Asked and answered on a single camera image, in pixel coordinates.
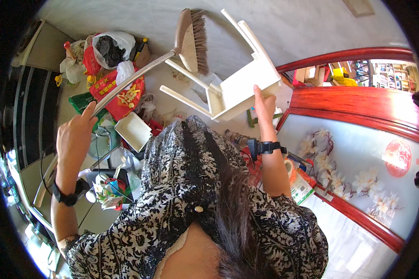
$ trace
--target broom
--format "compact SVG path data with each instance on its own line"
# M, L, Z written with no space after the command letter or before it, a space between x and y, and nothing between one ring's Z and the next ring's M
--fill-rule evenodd
M96 104L91 117L93 118L96 116L101 109L103 109L113 98L121 93L121 91L123 91L128 85L132 84L132 82L134 82L137 78L173 56L179 55L183 64L190 72L198 72L202 75L207 75L208 61L206 57L207 47L205 20L203 18L204 14L205 11L202 9L184 9L180 14L179 21L177 23L174 48L167 54L157 58L140 70L136 71L120 85L116 86L110 93L102 98L99 103ZM39 208L41 206L46 192L46 188L44 186L45 178L49 178L46 185L51 185L55 177L56 167L57 154L52 159L42 178L42 182L39 185L39 189L37 190L36 197L33 201L33 205L35 207Z

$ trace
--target woman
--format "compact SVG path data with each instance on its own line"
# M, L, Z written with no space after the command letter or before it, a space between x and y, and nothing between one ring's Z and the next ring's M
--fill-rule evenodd
M261 139L277 142L274 96L254 86ZM57 133L56 185L74 193L96 117L91 103ZM248 187L239 151L198 117L146 145L141 197L109 230L78 235L74 208L53 197L57 245L78 278L320 278L328 243L291 198L279 149L262 155L264 191Z

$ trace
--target black wrist strap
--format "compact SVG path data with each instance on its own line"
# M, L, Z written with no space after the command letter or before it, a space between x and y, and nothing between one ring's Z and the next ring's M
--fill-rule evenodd
M56 181L53 182L53 195L57 199L58 202L64 203L67 206L73 206L78 201L78 190L79 192L81 189L78 189L80 187L80 184L76 182L76 188L74 194L64 195L59 188L56 185Z
M252 138L247 140L247 145L253 161L257 160L259 154L271 154L275 149L281 149L281 152L287 153L287 149L281 147L279 142L258 142L257 139Z

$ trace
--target floral dress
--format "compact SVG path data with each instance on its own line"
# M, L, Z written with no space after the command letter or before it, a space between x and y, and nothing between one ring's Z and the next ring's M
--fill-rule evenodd
M220 180L208 137L231 168L247 172L239 151L200 118L169 125L146 145L140 198L107 231L86 231L67 243L74 278L153 278L167 250L194 221L219 244L214 209ZM285 195L249 190L253 233L275 271L284 278L320 278L328 243L313 212Z

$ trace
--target white container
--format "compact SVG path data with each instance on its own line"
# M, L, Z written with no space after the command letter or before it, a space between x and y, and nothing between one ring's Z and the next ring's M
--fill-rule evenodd
M119 120L115 125L115 131L133 148L140 152L152 137L151 128L144 121L131 112Z

